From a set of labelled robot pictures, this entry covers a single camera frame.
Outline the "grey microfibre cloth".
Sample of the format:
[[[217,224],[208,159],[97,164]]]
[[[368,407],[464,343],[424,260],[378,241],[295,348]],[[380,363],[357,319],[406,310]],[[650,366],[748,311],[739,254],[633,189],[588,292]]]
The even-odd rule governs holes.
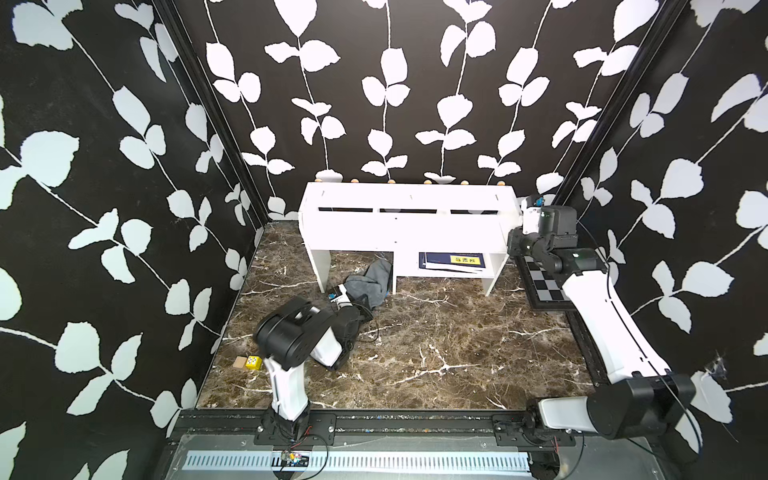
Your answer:
[[[376,259],[362,274],[349,275],[343,285],[355,301],[374,310],[384,303],[390,292],[392,264],[386,258]]]

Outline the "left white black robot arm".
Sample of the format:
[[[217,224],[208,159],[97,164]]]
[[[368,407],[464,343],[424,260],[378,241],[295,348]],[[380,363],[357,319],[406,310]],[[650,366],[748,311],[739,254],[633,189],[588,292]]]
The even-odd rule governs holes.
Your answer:
[[[323,309],[294,296],[266,315],[253,334],[272,388],[271,409],[296,423],[309,411],[305,391],[305,362],[314,360],[328,370],[345,365],[360,328],[373,319],[366,294],[354,296],[340,285]]]

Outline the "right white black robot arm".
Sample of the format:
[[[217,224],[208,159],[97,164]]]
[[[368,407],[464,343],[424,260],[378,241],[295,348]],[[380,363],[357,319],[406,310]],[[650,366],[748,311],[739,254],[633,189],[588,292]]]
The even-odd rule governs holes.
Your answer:
[[[541,423],[607,439],[693,427],[693,381],[673,373],[646,340],[615,291],[607,260],[594,248],[579,247],[578,223],[572,207],[526,205],[521,226],[508,236],[509,253],[532,258],[574,305],[608,379],[585,397],[539,401]]]

